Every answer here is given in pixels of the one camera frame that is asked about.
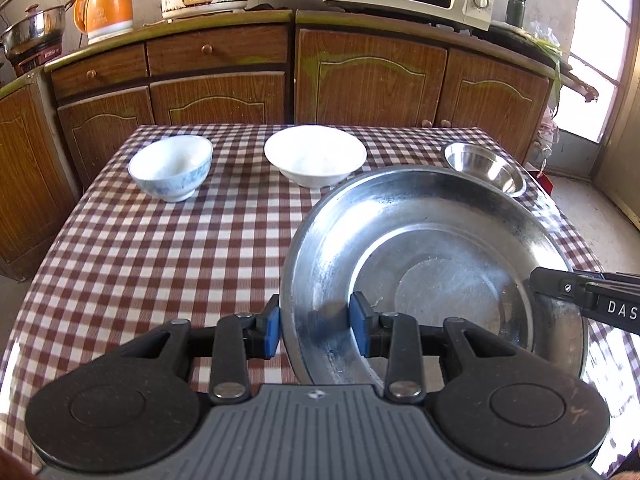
concrete floor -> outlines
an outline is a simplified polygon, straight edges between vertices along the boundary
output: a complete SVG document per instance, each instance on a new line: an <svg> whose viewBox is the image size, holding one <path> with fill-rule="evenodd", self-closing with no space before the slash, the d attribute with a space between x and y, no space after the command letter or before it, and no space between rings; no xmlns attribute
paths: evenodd
<svg viewBox="0 0 640 480"><path fill-rule="evenodd" d="M578 229L605 270L640 274L640 232L601 192L590 184L559 176L553 199ZM30 282L16 283L0 276L0 351L29 289Z"/></svg>

brown and white tablecloth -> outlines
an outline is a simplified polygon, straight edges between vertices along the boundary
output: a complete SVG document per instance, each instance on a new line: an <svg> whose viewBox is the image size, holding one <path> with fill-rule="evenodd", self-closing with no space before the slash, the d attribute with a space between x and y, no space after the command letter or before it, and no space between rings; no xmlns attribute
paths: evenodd
<svg viewBox="0 0 640 480"><path fill-rule="evenodd" d="M259 312L277 293L296 228L328 192L281 176L263 153L280 126L142 126L102 170L68 218L37 273L2 361L0 445L34 468L24 432L30 397L44 384L175 317L215 325L234 312ZM367 147L359 170L391 164L442 166L444 144L465 140L510 158L478 129L344 128ZM204 184L182 203L155 200L127 173L131 157L165 136L198 134L213 143ZM601 270L582 237L527 176L519 199L551 232L576 269ZM591 323L584 378L605 397L611 432L594 468L610 472L631 452L640 427L640 338ZM209 362L194 384L206 390ZM250 363L254 383L295 381L281 344L269 362Z"/></svg>

blue and white bowl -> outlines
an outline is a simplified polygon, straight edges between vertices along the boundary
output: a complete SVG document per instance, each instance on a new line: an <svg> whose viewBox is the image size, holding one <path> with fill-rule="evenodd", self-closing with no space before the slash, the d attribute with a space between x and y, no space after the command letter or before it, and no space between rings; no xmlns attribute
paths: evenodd
<svg viewBox="0 0 640 480"><path fill-rule="evenodd" d="M187 200L209 174L213 146L204 137L167 137L137 152L129 174L147 194L166 202Z"/></svg>

tablecloth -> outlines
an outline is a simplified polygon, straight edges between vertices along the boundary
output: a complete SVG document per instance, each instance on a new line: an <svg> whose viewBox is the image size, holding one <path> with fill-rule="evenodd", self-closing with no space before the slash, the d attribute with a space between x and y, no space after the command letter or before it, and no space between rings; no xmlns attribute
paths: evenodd
<svg viewBox="0 0 640 480"><path fill-rule="evenodd" d="M266 160L265 140L282 126L142 126L118 150L68 218L18 313L2 361L0 444L37 468L24 431L30 397L44 384L176 317L210 326L234 312L259 312L277 293L296 228L329 190L290 183ZM465 140L511 158L478 129L344 128L367 148L357 173L391 164L442 166L441 148ZM143 146L176 134L213 143L204 184L183 203L143 194L127 173ZM549 230L574 268L601 270L567 218L527 176L518 199ZM610 472L631 452L640 421L640 338L590 322L584 379L605 397L612 430L594 468ZM194 386L206 390L210 363ZM293 382L284 345L251 361L253 383Z"/></svg>

electric kettle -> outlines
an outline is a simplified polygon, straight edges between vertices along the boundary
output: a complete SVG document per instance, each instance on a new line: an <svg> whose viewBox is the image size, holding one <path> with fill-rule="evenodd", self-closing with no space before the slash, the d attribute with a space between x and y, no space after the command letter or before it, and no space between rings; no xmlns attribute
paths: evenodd
<svg viewBox="0 0 640 480"><path fill-rule="evenodd" d="M74 22L89 44L133 30L131 0L76 0Z"/></svg>

